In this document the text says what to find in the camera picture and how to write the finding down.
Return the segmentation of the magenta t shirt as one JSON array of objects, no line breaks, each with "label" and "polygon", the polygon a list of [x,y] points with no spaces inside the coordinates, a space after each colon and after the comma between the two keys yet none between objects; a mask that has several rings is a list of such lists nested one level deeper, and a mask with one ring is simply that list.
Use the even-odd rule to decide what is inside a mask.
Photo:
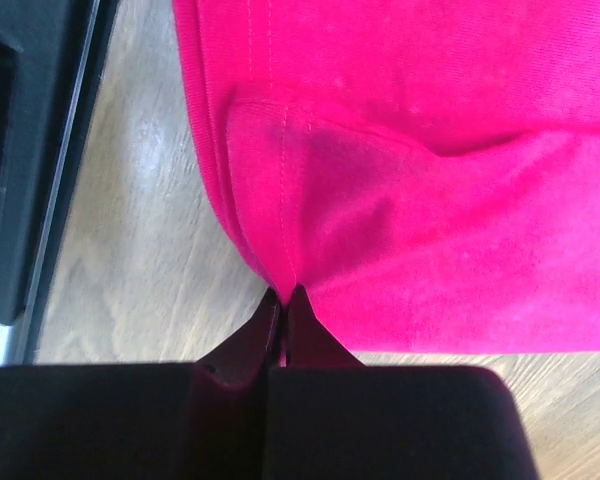
[{"label": "magenta t shirt", "polygon": [[211,206],[359,351],[600,351],[600,1],[177,1]]}]

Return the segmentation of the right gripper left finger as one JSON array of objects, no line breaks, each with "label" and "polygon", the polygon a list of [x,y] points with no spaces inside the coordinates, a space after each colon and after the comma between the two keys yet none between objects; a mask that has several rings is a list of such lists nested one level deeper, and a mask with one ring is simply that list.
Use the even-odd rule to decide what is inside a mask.
[{"label": "right gripper left finger", "polygon": [[225,388],[244,389],[271,364],[278,350],[282,305],[268,289],[252,316],[196,366]]}]

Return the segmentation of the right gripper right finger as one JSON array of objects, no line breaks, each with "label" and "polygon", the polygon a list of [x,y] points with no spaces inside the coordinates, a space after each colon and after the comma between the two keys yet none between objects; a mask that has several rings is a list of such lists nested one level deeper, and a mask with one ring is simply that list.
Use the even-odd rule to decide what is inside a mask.
[{"label": "right gripper right finger", "polygon": [[360,362],[318,320],[303,286],[297,286],[284,320],[285,366],[291,368],[362,368]]}]

